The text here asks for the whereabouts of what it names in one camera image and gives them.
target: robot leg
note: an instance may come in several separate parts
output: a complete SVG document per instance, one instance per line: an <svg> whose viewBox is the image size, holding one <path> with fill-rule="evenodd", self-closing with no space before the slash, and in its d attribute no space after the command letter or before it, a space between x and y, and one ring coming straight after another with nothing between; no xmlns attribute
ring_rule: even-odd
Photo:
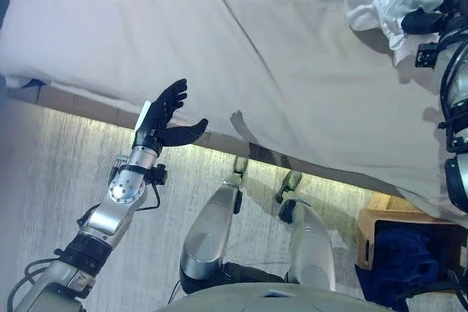
<svg viewBox="0 0 468 312"><path fill-rule="evenodd" d="M279 217L291 224L291 265L287 281L318 289L335 290L331 242L323 220L311 205L297 197L299 172L290 171L276 199L282 203Z"/></svg>

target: white cloth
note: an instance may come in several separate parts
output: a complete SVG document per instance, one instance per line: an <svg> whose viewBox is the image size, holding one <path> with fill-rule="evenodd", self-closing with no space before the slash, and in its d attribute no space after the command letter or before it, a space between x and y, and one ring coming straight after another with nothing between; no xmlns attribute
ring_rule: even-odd
<svg viewBox="0 0 468 312"><path fill-rule="evenodd" d="M354 31L372 28L382 29L388 38L389 48L395 51L394 65L414 56L418 45L423 42L436 42L436 34L410 36L403 32L401 22L406 14L422 8L433 11L443 0L344 0L345 15Z"/></svg>

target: black cable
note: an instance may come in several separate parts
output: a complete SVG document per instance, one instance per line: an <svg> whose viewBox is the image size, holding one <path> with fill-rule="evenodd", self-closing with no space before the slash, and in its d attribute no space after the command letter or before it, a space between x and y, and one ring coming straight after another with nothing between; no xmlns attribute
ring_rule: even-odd
<svg viewBox="0 0 468 312"><path fill-rule="evenodd" d="M37 261L31 262L29 265L24 267L24 276L28 279L29 283L35 284L36 281L32 278L31 273L29 270L31 267L36 266L36 265L43 265L44 263L51 263L52 261L55 261L56 259L38 259Z"/></svg>
<svg viewBox="0 0 468 312"><path fill-rule="evenodd" d="M170 297L169 297L169 300L167 301L167 304L168 304L168 305L173 301L173 298L174 298L175 295L176 295L176 289L177 289L177 287L178 287L178 285L179 285L180 283L181 283L181 281L177 281L177 283L175 283L173 292L171 292Z"/></svg>
<svg viewBox="0 0 468 312"><path fill-rule="evenodd" d="M468 40L463 41L460 46L455 50L455 53L452 55L452 58L448 62L447 67L445 68L444 74L442 76L442 81L440 83L440 104L442 105L442 112L444 113L445 120L450 118L450 110L448 109L447 95L449 91L448 78L450 74L456 74L453 72L452 68L456 61L459 59L462 50L468 45Z"/></svg>
<svg viewBox="0 0 468 312"><path fill-rule="evenodd" d="M458 283L459 280L458 280L458 277L456 276L455 272L453 272L452 270L449 270L448 271L448 277L450 278L450 280L454 283ZM463 290L461 289L456 289L455 290L455 293L456 293L456 296L458 298L458 301L460 301L461 305L463 306L463 308L468 311L468 301L467 299L463 296Z"/></svg>
<svg viewBox="0 0 468 312"><path fill-rule="evenodd" d="M38 270L35 270L34 272L29 273L31 277L34 277L42 272L44 272L47 268L40 268ZM15 295L18 292L18 290L24 285L25 282L28 281L28 277L23 277L19 282L15 284L13 289L10 291L8 294L8 300L7 300L7 312L14 312L13 310L13 300L15 299Z"/></svg>
<svg viewBox="0 0 468 312"><path fill-rule="evenodd" d="M395 300L403 300L403 299L410 299L416 295L426 294L428 292L443 292L446 290L457 290L463 289L464 286L460 283L452 282L452 281L444 281L442 283L432 283L427 284L422 287L411 289L403 294L398 295Z"/></svg>
<svg viewBox="0 0 468 312"><path fill-rule="evenodd" d="M147 208L138 208L137 209L137 212L138 211L146 211L146 210L156 210L157 208L159 208L161 206L161 198L159 197L159 192L158 192L158 189L156 188L156 185L155 184L151 184L153 186L153 191L154 191L154 195L156 196L156 206L148 206ZM82 227L83 224L85 224L85 222L88 220L89 216L91 215L91 213L97 209L97 207L101 205L100 203L89 208L84 215L81 216L81 218L79 218L76 222L78 223L78 226L79 227Z"/></svg>
<svg viewBox="0 0 468 312"><path fill-rule="evenodd" d="M152 183L151 185L153 186L154 195L156 196L156 200L157 200L156 206L149 206L147 208L139 208L137 211L156 210L157 208L159 208L159 206L161 206L161 199L159 198L158 189L156 189L156 185L154 183Z"/></svg>

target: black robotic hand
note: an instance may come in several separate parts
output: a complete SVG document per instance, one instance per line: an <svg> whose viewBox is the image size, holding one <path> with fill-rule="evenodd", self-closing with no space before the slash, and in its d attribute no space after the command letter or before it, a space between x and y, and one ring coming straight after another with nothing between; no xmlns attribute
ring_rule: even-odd
<svg viewBox="0 0 468 312"><path fill-rule="evenodd" d="M167 128L174 111L184 106L187 98L187 80L178 80L166 88L159 98L151 104L140 128L135 133L135 146L144 146L155 150L158 155L163 146L187 145L201 137L206 130L208 120L202 119L194 126Z"/></svg>

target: white sheet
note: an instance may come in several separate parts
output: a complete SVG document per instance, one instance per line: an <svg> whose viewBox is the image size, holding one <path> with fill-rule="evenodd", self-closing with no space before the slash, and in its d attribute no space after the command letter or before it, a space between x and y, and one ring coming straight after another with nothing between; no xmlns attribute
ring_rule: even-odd
<svg viewBox="0 0 468 312"><path fill-rule="evenodd" d="M124 109L118 99L141 107L185 77L180 121L383 180L468 227L444 190L430 79L400 76L386 38L369 35L349 30L342 0L12 0L0 73Z"/></svg>

